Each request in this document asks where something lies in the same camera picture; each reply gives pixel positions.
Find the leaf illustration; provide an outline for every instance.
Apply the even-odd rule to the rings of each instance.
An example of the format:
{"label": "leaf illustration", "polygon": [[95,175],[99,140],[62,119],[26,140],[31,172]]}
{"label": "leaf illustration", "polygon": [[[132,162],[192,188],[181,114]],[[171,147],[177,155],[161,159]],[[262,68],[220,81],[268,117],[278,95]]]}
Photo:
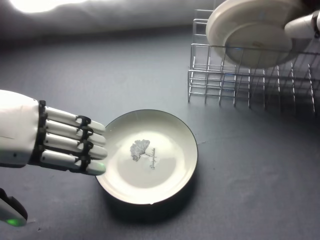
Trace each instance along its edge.
{"label": "leaf illustration", "polygon": [[130,147],[131,157],[134,161],[138,162],[141,155],[146,154],[146,150],[149,147],[149,140],[136,140],[134,144]]}

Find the gray table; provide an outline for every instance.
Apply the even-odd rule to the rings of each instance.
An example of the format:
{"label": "gray table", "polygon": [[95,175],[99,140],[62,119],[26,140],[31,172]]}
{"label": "gray table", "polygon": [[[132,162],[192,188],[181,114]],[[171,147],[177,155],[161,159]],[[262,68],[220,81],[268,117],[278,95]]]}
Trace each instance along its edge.
{"label": "gray table", "polygon": [[29,214],[23,228],[0,224],[1,240],[320,238],[318,129],[245,103],[188,104],[190,41],[190,28],[175,28],[1,52],[1,89],[105,125],[133,110],[163,110],[189,125],[199,148],[190,184],[153,206],[115,201],[92,176],[0,168],[0,187]]}

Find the silver dish rack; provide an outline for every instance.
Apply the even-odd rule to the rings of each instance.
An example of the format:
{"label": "silver dish rack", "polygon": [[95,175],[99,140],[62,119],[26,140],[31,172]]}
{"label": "silver dish rack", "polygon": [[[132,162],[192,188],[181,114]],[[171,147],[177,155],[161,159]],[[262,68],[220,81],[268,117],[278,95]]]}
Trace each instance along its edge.
{"label": "silver dish rack", "polygon": [[[265,109],[277,106],[281,112],[297,113],[299,107],[308,108],[313,114],[320,111],[320,44],[313,40],[304,52],[284,52],[269,49],[238,48],[209,45],[206,25],[212,10],[196,10],[187,78],[188,102],[194,95],[231,99],[233,105],[247,101]],[[224,56],[218,54],[223,50]],[[228,53],[238,51],[239,64],[229,61]],[[242,64],[246,54],[257,56],[256,68]],[[285,63],[269,68],[259,68],[263,58],[286,54]]]}

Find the green light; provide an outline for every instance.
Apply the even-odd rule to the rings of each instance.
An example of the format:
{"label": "green light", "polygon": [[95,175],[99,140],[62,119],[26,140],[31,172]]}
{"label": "green light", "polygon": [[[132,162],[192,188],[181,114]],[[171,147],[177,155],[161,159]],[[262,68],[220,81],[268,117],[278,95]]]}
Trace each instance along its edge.
{"label": "green light", "polygon": [[10,224],[12,226],[18,227],[21,225],[20,221],[18,219],[8,219],[6,221],[7,224]]}

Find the ceramic plate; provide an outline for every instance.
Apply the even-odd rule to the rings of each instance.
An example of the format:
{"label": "ceramic plate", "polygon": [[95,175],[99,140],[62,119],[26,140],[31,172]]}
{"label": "ceramic plate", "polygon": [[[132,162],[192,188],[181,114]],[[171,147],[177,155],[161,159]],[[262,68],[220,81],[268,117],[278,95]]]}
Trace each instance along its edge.
{"label": "ceramic plate", "polygon": [[106,173],[97,176],[115,198],[153,204],[170,198],[190,180],[198,161],[196,139],[177,117],[137,110],[106,127]]}
{"label": "ceramic plate", "polygon": [[[299,0],[227,0],[210,16],[206,35],[210,45],[237,47],[226,53],[224,48],[215,48],[221,58],[226,55],[227,62],[269,68],[296,57],[287,51],[300,52],[309,45],[310,40],[292,40],[284,31],[286,23],[304,13]],[[242,48],[252,50],[245,50],[242,57]]]}

